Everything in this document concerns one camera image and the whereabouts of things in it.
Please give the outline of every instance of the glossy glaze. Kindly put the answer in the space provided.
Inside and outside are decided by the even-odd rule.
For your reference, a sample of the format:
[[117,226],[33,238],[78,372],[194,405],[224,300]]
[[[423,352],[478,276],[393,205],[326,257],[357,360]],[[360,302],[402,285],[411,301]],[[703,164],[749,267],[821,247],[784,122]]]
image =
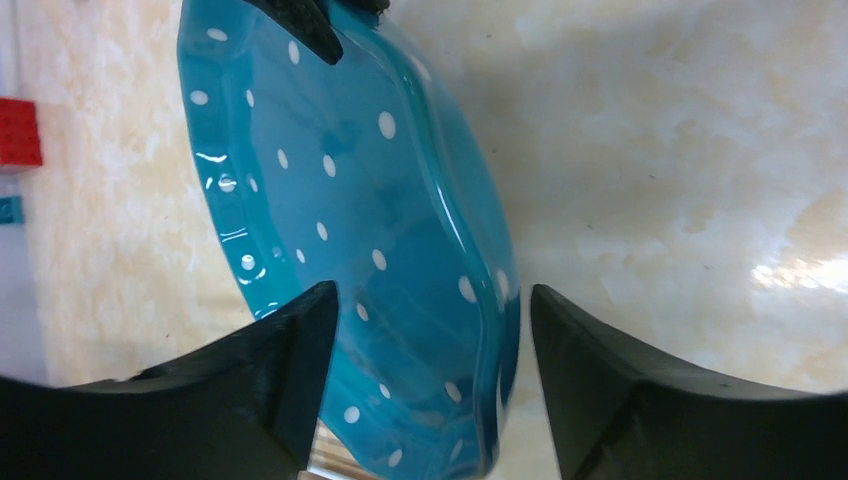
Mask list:
[[497,456],[518,277],[459,107],[390,24],[331,4],[330,67],[239,0],[187,1],[195,162],[257,319],[324,279],[341,322],[322,420],[362,465],[469,478]]

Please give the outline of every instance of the beige marble surface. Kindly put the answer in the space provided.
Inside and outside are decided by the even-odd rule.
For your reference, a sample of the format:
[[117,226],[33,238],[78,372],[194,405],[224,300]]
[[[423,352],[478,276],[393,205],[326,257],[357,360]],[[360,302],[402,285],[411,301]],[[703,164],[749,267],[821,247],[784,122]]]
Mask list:
[[[28,0],[23,184],[55,383],[249,321],[189,156],[179,1]],[[526,285],[700,365],[848,386],[848,4],[396,0],[467,112]],[[556,478],[524,336],[493,478]]]

